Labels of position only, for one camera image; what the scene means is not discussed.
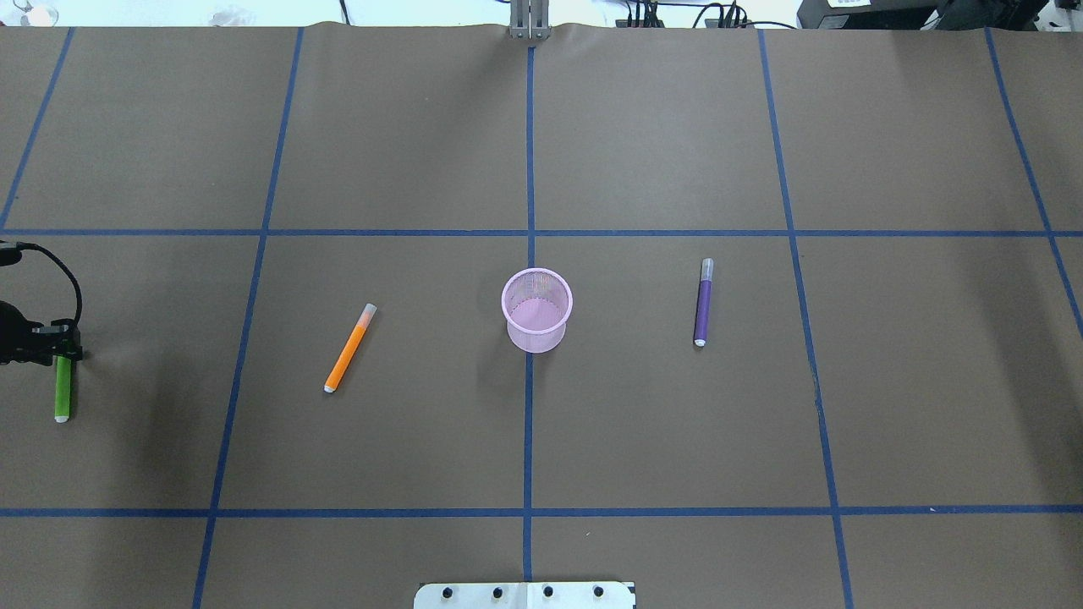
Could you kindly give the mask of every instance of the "black cable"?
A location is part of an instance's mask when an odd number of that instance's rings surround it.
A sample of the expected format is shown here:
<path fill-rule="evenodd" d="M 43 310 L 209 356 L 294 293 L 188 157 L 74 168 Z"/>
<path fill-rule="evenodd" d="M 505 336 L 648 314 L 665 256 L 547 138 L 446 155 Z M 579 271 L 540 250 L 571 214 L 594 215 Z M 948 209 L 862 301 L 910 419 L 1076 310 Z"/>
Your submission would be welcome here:
<path fill-rule="evenodd" d="M 797 29 L 796 27 L 790 25 L 788 23 L 782 23 L 782 22 L 745 22 L 739 25 L 738 27 L 745 27 L 749 25 L 781 25 L 782 27 L 788 27 L 790 29 Z"/>
<path fill-rule="evenodd" d="M 19 249 L 32 249 L 34 251 L 40 251 L 41 254 L 44 254 L 45 257 L 52 260 L 53 263 L 60 267 L 61 270 L 64 271 L 64 274 L 68 276 L 68 280 L 70 280 L 71 282 L 71 287 L 75 288 L 75 318 L 73 319 L 73 321 L 75 322 L 76 325 L 79 325 L 79 320 L 82 319 L 82 289 L 79 288 L 79 282 L 78 280 L 75 278 L 75 275 L 71 274 L 71 270 L 68 269 L 67 264 L 62 262 L 61 259 L 57 258 L 55 254 L 49 251 L 48 249 L 41 247 L 36 243 L 23 243 L 19 244 L 19 246 L 21 246 Z"/>
<path fill-rule="evenodd" d="M 695 26 L 700 25 L 700 20 L 703 18 L 703 14 L 706 13 L 708 9 L 714 7 L 718 7 L 718 21 L 722 21 L 722 11 L 726 10 L 726 7 L 723 7 L 721 2 L 712 2 L 710 4 L 704 4 L 703 9 L 700 10 L 700 14 L 695 15 L 695 21 L 692 23 L 692 29 L 695 29 Z"/>

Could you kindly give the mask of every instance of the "metal plate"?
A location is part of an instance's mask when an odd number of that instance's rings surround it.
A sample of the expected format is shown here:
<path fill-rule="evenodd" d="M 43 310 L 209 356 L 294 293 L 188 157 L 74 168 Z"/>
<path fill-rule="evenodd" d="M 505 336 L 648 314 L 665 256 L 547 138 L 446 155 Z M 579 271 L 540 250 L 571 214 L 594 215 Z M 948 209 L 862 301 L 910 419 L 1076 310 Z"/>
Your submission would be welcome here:
<path fill-rule="evenodd" d="M 427 584 L 414 609 L 635 609 L 636 585 L 621 582 Z"/>

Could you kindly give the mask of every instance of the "green marker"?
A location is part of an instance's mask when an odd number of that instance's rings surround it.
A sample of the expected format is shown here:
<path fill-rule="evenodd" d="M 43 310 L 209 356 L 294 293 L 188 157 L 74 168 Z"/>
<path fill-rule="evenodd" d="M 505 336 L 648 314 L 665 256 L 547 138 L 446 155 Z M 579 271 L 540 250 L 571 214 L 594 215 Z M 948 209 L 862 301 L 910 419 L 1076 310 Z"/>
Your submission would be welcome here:
<path fill-rule="evenodd" d="M 56 355 L 56 403 L 53 418 L 64 423 L 71 415 L 71 360 Z"/>

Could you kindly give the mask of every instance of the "purple marker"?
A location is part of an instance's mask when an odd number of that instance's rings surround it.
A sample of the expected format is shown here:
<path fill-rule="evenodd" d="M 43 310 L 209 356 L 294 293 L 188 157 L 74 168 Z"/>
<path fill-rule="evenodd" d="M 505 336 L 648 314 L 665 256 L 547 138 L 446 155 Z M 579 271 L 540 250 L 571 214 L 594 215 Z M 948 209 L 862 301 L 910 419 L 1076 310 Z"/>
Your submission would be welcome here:
<path fill-rule="evenodd" d="M 700 297 L 695 301 L 695 334 L 692 344 L 707 346 L 707 319 L 710 316 L 710 280 L 715 274 L 715 261 L 704 258 L 700 267 Z"/>

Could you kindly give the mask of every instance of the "mesh pencil cup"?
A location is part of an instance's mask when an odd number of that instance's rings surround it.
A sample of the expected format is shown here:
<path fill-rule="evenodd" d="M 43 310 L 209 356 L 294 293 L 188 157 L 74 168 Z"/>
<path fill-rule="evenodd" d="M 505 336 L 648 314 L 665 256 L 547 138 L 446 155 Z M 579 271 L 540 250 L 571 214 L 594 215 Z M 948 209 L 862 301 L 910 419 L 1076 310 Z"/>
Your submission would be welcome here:
<path fill-rule="evenodd" d="M 545 353 L 564 338 L 572 314 L 572 289 L 548 269 L 526 269 L 508 280 L 500 295 L 508 336 L 527 353 Z"/>

